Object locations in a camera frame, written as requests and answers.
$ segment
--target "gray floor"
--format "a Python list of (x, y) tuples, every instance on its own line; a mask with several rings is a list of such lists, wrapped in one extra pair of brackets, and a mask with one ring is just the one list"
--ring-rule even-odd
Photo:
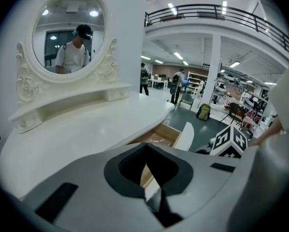
[(208, 145), (211, 138), (215, 137), (218, 132), (226, 128), (227, 125), (218, 123), (215, 119), (206, 121), (196, 118), (196, 113), (184, 108), (176, 107), (166, 117), (164, 123), (182, 131), (187, 122), (190, 122), (194, 128), (194, 140), (189, 151), (195, 152), (199, 147)]

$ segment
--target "chair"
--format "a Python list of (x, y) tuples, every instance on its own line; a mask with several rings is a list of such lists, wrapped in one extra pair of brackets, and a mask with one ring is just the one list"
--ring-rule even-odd
[[(241, 114), (242, 114), (241, 119), (236, 116), (238, 110), (239, 110), (239, 111), (241, 112)], [(242, 107), (239, 106), (239, 104), (236, 104), (236, 103), (231, 103), (231, 104), (229, 104), (229, 114), (228, 114), (227, 116), (225, 116), (219, 123), (221, 123), (221, 122), (222, 122), (225, 118), (227, 118), (227, 117), (232, 118), (231, 123), (232, 123), (234, 120), (237, 121), (237, 124), (236, 124), (236, 125), (238, 125), (239, 123), (241, 123), (241, 125), (240, 125), (240, 129), (241, 129), (241, 127), (243, 126), (243, 119), (244, 119), (244, 117), (245, 117), (245, 114), (244, 114), (244, 111), (243, 111)]]
[(184, 93), (182, 94), (182, 98), (179, 102), (179, 106), (181, 106), (181, 102), (191, 105), (191, 107), (189, 108), (189, 110), (191, 110), (193, 102), (194, 102), (194, 98), (190, 94)]

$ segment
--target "open drawer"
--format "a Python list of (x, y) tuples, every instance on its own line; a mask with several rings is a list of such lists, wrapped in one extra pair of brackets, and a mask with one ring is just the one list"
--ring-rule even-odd
[[(135, 139), (131, 144), (162, 144), (175, 149), (188, 151), (192, 145), (193, 139), (194, 129), (191, 123), (187, 122), (182, 132), (162, 123)], [(146, 200), (149, 200), (159, 189), (159, 186), (147, 165), (145, 165), (143, 169), (140, 185), (145, 188)]]

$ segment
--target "jeans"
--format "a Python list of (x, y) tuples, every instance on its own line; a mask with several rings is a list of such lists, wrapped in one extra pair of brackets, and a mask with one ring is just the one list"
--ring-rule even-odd
[(148, 85), (147, 84), (140, 84), (140, 93), (142, 94), (142, 88), (144, 88), (145, 94), (149, 95)]
[(181, 91), (181, 87), (178, 87), (177, 88), (177, 92), (175, 93), (175, 95), (172, 95), (171, 96), (171, 103), (173, 103), (173, 104), (177, 104), (177, 102), (178, 102), (178, 99), (179, 99), (179, 97), (180, 97), (180, 91)]

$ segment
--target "man in mirror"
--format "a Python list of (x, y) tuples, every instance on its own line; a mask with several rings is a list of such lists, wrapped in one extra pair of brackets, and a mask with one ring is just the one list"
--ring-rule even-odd
[(64, 44), (57, 53), (56, 73), (68, 74), (76, 72), (86, 66), (90, 61), (88, 50), (85, 49), (85, 40), (91, 39), (91, 28), (81, 24), (73, 32), (74, 39)]

